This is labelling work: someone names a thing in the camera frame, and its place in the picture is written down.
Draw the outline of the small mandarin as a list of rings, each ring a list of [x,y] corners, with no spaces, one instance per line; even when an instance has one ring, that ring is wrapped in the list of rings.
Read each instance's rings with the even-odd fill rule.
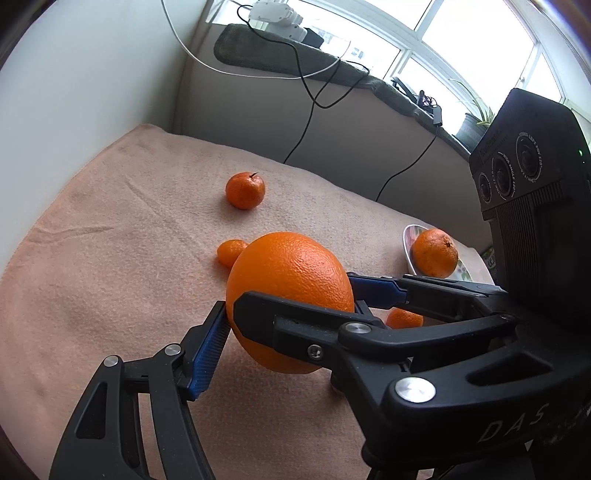
[[[424,325],[424,317],[401,308],[393,308],[388,313],[386,325],[392,329],[420,328]]]

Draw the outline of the large smooth orange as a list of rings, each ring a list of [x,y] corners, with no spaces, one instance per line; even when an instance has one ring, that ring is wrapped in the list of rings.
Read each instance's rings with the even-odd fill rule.
[[[233,319],[233,304],[245,292],[345,312],[355,310],[349,277],[338,258],[307,236],[273,232],[249,244],[233,264],[226,282],[226,312],[240,346],[259,365],[281,374],[310,374],[318,367],[243,337]]]

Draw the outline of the tiny orange kumquat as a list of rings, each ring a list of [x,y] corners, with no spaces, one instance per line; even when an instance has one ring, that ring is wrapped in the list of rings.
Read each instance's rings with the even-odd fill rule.
[[[225,268],[231,269],[247,246],[249,246],[249,243],[240,239],[230,239],[222,242],[216,250],[218,263]]]

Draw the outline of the rough orange on plate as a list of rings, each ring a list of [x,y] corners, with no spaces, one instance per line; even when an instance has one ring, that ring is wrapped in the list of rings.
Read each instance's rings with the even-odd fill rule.
[[[412,247],[416,265],[429,277],[447,278],[456,268],[459,252],[452,237],[441,229],[423,232]]]

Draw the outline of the floral white plate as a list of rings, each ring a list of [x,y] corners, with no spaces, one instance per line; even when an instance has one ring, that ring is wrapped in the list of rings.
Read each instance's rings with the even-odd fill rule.
[[[402,233],[403,248],[407,260],[409,273],[412,275],[424,276],[424,272],[418,268],[415,263],[412,247],[417,238],[425,231],[429,230],[429,227],[420,224],[409,224],[407,225]],[[458,280],[458,281],[472,281],[472,275],[468,270],[467,266],[463,262],[461,257],[458,258],[458,263],[455,270],[447,277],[447,280]]]

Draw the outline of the mandarin with stem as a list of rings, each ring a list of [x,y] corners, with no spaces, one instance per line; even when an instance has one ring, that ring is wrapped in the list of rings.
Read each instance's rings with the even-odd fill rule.
[[[257,172],[239,172],[229,178],[225,185],[225,198],[240,210],[252,210],[266,196],[266,183]]]

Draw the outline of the potted spider plant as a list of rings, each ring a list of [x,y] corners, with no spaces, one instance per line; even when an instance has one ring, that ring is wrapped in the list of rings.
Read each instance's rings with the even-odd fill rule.
[[[472,105],[478,110],[477,115],[465,114],[464,122],[456,134],[458,141],[469,152],[473,152],[493,123],[496,113],[462,81],[454,79],[454,82],[470,96]]]

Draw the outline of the black power adapter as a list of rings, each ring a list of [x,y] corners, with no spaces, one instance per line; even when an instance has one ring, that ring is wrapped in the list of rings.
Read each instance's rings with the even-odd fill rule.
[[[441,127],[443,125],[442,107],[435,105],[432,107],[432,119],[435,127]]]

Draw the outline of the pink towel cloth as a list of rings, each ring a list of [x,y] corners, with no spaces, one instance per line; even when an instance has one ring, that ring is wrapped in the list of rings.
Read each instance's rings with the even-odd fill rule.
[[[225,198],[239,172],[263,202]],[[407,269],[408,215],[310,172],[249,152],[140,126],[87,164],[12,256],[1,279],[1,425],[46,478],[87,383],[109,355],[145,358],[204,321],[225,294],[216,250],[274,231],[315,239],[344,268]],[[220,479],[363,479],[363,435],[325,370],[283,375],[229,339],[190,406]]]

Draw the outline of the dark green sill cloth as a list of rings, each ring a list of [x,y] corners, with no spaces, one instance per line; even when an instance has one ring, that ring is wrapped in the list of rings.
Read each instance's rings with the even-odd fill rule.
[[[223,64],[277,73],[283,80],[294,80],[301,85],[311,80],[329,82],[349,91],[368,90],[392,110],[414,119],[429,132],[437,133],[461,156],[469,156],[469,151],[453,135],[433,125],[433,119],[427,112],[399,90],[353,62],[339,61],[321,50],[266,32],[257,35],[245,24],[225,26],[214,43],[213,53]]]

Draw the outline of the white power strip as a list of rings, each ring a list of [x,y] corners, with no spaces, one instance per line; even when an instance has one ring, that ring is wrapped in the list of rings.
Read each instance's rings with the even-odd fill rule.
[[[303,16],[287,1],[256,1],[249,10],[249,21],[263,23],[263,31],[297,42],[308,34],[301,25]]]

